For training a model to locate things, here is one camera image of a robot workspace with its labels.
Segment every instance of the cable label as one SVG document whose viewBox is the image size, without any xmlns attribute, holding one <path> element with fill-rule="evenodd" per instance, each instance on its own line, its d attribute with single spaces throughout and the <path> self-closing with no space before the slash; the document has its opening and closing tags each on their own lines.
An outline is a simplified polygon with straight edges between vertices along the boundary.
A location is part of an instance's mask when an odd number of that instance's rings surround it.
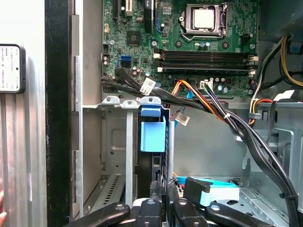
<svg viewBox="0 0 303 227">
<path fill-rule="evenodd" d="M 185 116 L 183 113 L 179 112 L 176 116 L 175 121 L 179 122 L 180 124 L 183 124 L 184 126 L 187 125 L 190 117 Z"/>
<path fill-rule="evenodd" d="M 140 89 L 140 92 L 146 96 L 149 96 L 150 93 L 152 92 L 153 88 L 155 87 L 156 82 L 146 78 L 144 83 L 142 84 L 142 87 Z"/>
</svg>

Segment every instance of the finger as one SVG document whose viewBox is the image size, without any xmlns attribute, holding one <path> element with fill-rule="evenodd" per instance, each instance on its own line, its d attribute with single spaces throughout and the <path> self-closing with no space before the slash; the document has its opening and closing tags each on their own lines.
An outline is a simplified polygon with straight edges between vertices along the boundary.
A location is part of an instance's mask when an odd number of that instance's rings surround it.
<svg viewBox="0 0 303 227">
<path fill-rule="evenodd" d="M 3 212 L 0 214 L 0 227 L 4 227 L 6 216 L 7 216 L 7 212 Z"/>
</svg>

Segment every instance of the black handle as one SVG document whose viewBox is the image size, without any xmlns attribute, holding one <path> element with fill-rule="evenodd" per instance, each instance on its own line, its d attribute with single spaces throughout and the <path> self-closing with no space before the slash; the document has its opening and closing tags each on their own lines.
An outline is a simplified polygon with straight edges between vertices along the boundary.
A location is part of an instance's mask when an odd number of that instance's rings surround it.
<svg viewBox="0 0 303 227">
<path fill-rule="evenodd" d="M 227 227 L 274 227 L 216 202 L 212 202 L 210 206 L 206 208 L 206 216 L 209 220 Z"/>
<path fill-rule="evenodd" d="M 108 227 L 128 219 L 129 214 L 128 205 L 115 202 L 67 224 L 65 227 Z"/>
</svg>

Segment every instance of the cable tie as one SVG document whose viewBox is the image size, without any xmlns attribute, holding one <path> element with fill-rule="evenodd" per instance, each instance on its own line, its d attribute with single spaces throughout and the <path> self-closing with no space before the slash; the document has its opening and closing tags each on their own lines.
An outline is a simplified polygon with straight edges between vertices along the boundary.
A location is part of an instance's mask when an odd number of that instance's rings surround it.
<svg viewBox="0 0 303 227">
<path fill-rule="evenodd" d="M 281 199 L 286 199 L 286 200 L 294 200 L 297 198 L 297 195 L 284 195 L 283 193 L 279 194 Z"/>
<path fill-rule="evenodd" d="M 228 117 L 230 117 L 231 115 L 229 113 L 227 113 L 223 118 L 226 119 Z"/>
</svg>

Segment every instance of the blue latch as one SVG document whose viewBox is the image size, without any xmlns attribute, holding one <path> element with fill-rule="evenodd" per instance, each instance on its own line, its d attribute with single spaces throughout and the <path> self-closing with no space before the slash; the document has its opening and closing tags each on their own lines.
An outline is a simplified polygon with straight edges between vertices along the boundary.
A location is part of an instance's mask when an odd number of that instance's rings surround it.
<svg viewBox="0 0 303 227">
<path fill-rule="evenodd" d="M 141 151 L 165 152 L 166 120 L 162 122 L 141 122 Z"/>
</svg>

